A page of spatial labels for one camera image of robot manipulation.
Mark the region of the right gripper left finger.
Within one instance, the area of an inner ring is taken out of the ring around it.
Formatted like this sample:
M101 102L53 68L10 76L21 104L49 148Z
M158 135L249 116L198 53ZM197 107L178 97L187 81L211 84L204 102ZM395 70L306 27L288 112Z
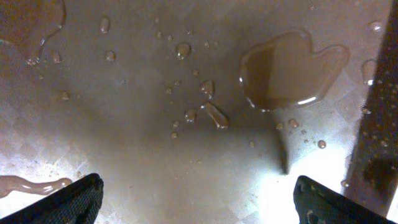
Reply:
M11 192L43 195L44 198L1 219L1 223L94 224L103 202L104 182L92 173L76 182L62 178L35 183L16 175L1 176L1 198Z

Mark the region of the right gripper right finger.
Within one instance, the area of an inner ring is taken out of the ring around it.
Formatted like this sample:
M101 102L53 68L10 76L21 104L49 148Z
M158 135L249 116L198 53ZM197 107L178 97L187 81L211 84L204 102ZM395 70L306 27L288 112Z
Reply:
M294 204L300 224L395 224L305 175L296 181Z

